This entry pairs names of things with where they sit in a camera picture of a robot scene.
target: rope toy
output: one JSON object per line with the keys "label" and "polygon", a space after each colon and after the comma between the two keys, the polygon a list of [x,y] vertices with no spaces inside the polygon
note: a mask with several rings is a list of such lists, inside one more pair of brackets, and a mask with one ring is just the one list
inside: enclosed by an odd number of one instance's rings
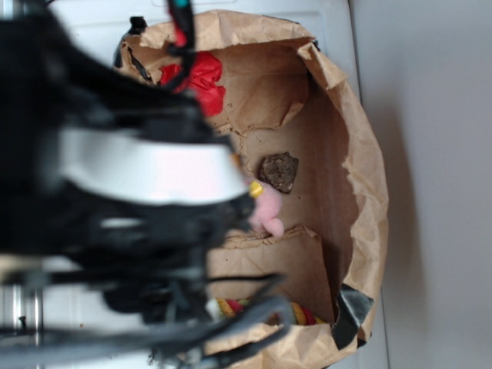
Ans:
{"label": "rope toy", "polygon": [[[229,300],[224,298],[216,298],[218,310],[223,318],[234,317],[236,314],[244,310],[249,304],[248,299],[243,300]],[[326,324],[319,317],[316,317],[309,309],[299,305],[296,302],[291,302],[292,314],[291,322],[297,325],[316,325]],[[278,317],[273,316],[269,324],[278,324]]]}

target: cable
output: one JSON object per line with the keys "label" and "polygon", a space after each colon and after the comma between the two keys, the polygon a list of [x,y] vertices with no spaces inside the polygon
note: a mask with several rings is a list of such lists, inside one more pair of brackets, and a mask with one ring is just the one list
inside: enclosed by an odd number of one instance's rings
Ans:
{"label": "cable", "polygon": [[[218,323],[199,324],[157,324],[146,332],[132,332],[101,336],[95,332],[46,330],[40,347],[7,347],[0,349],[0,369],[21,369],[36,364],[53,365],[89,358],[128,353],[147,347],[159,347],[162,354],[176,354],[198,347],[206,341],[238,334],[255,324],[266,321],[273,313],[279,314],[283,326],[271,336],[244,346],[244,355],[250,355],[266,345],[283,337],[290,324],[287,319],[288,304],[285,299],[273,297],[250,306],[232,319]],[[210,361],[220,365],[231,363],[238,357],[239,349],[210,356]]]}

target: red plush toy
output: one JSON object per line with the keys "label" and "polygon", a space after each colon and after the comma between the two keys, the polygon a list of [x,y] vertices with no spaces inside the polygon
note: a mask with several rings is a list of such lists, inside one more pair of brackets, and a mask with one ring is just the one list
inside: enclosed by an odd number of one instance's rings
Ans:
{"label": "red plush toy", "polygon": [[[181,66],[166,65],[161,68],[161,71],[161,85],[165,85],[181,71]],[[225,88],[216,85],[221,76],[221,61],[210,52],[199,52],[188,80],[178,86],[175,92],[183,91],[188,86],[196,91],[197,100],[204,115],[207,117],[217,115],[222,111],[225,96]]]}

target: white surface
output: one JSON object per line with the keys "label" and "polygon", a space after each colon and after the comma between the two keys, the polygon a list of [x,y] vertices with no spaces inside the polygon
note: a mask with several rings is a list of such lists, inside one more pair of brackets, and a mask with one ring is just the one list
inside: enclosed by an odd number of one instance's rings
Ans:
{"label": "white surface", "polygon": [[61,173],[88,192],[134,204],[208,205],[248,193],[227,146],[163,144],[127,132],[63,129]]}
{"label": "white surface", "polygon": [[[143,15],[149,25],[162,22],[164,8],[159,0],[57,0],[52,8],[60,14],[74,40],[97,59],[110,65],[121,36],[129,29],[128,17]],[[197,0],[196,12],[213,8],[252,12],[300,22],[319,40],[321,50],[345,70],[358,93],[357,70],[349,8],[345,0]],[[125,329],[137,327],[136,316],[111,313],[94,292],[81,288],[49,291],[45,296],[45,323],[68,324],[72,327],[105,327]],[[378,311],[373,338],[356,355],[336,364],[336,369],[387,368],[383,310]],[[148,367],[147,353],[127,357],[105,358],[93,364],[80,364],[83,369],[140,369]]]}
{"label": "white surface", "polygon": [[492,367],[492,2],[351,4],[391,195],[390,366]]}

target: black tape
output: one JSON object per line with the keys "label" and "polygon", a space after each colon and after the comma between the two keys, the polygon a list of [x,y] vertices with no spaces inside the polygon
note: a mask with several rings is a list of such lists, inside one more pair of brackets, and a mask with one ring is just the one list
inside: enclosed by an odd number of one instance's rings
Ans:
{"label": "black tape", "polygon": [[338,350],[348,346],[357,336],[359,328],[374,305],[374,300],[360,291],[342,284],[338,295],[340,315],[332,334]]}

